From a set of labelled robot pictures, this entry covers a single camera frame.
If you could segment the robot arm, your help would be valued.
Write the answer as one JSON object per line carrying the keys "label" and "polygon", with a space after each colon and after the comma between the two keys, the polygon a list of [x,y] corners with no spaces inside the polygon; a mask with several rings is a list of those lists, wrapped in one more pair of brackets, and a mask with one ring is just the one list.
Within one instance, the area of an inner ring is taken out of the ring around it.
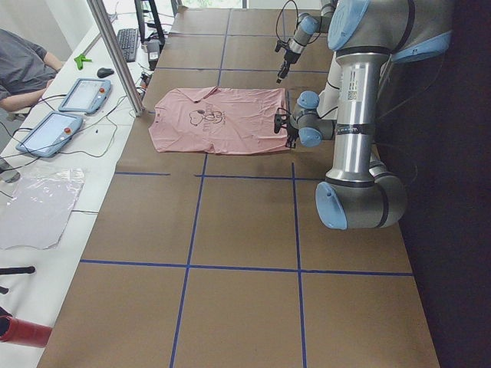
{"label": "robot arm", "polygon": [[301,93],[288,124],[304,146],[334,141],[332,167],[315,192],[327,227],[384,228],[402,217],[404,184],[372,151],[381,68],[443,54],[454,8],[452,1],[324,1],[320,15],[299,15],[292,39],[278,43],[279,79],[314,34],[325,33],[333,52],[325,89]]}
{"label": "robot arm", "polygon": [[277,84],[280,84],[287,77],[291,65],[298,61],[305,47],[311,43],[312,36],[318,34],[318,38],[320,34],[328,33],[337,4],[337,1],[321,1],[319,16],[309,13],[297,14],[295,32],[292,38],[284,41],[277,36],[275,52],[280,52],[281,49],[285,50],[284,61],[277,73]]}

